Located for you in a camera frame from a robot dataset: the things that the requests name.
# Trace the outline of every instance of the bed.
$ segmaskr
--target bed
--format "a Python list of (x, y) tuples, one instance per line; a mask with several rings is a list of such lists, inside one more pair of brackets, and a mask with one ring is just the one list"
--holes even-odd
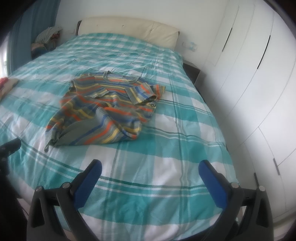
[[(97, 71), (164, 85), (151, 120), (134, 141), (45, 153), (45, 127), (70, 80)], [(98, 159), (102, 176), (79, 211), (100, 240), (180, 240), (218, 218), (221, 209), (198, 175), (198, 163), (209, 160), (230, 182), (237, 182), (235, 171), (218, 124), (177, 52), (119, 33), (81, 33), (11, 77), (20, 81), (0, 102), (0, 143), (22, 141), (9, 159), (9, 179), (28, 203), (35, 187), (71, 182)], [(61, 223), (67, 229), (62, 217)]]

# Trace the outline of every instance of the white wardrobe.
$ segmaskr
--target white wardrobe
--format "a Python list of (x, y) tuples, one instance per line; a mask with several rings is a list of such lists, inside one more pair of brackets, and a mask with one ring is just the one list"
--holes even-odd
[(244, 188), (266, 188), (274, 222), (296, 211), (296, 40), (263, 0), (230, 0), (195, 85)]

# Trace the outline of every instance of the folded clothes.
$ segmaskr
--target folded clothes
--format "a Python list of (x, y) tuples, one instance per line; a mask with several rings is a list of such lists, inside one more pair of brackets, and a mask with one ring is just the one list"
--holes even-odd
[(18, 79), (0, 78), (0, 101), (18, 83)]
[(36, 37), (35, 43), (47, 44), (50, 41), (50, 38), (62, 29), (63, 28), (60, 26), (48, 27)]
[(49, 145), (88, 145), (136, 139), (165, 91), (138, 76), (83, 74), (61, 99), (45, 132)]

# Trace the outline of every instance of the checkered duvet cover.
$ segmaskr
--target checkered duvet cover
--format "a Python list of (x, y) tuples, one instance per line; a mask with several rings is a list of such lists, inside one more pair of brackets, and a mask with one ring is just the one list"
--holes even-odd
[[(83, 73), (112, 71), (166, 87), (138, 139), (102, 145), (50, 147), (45, 127), (59, 109), (70, 80)], [(93, 160), (103, 172), (79, 211), (100, 240), (179, 240), (217, 219), (217, 208), (198, 174), (209, 160), (236, 181), (218, 124), (170, 49), (119, 34), (77, 36), (27, 63), (0, 102), (0, 143), (22, 140), (9, 158), (9, 179), (30, 203), (34, 188), (71, 182)], [(64, 228), (61, 210), (57, 214)]]

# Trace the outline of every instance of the upholstered headboard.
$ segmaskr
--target upholstered headboard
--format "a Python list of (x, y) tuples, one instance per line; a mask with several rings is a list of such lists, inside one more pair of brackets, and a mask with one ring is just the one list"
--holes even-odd
[(173, 50), (180, 32), (177, 28), (152, 20), (103, 16), (78, 22), (76, 35), (90, 33), (124, 34)]

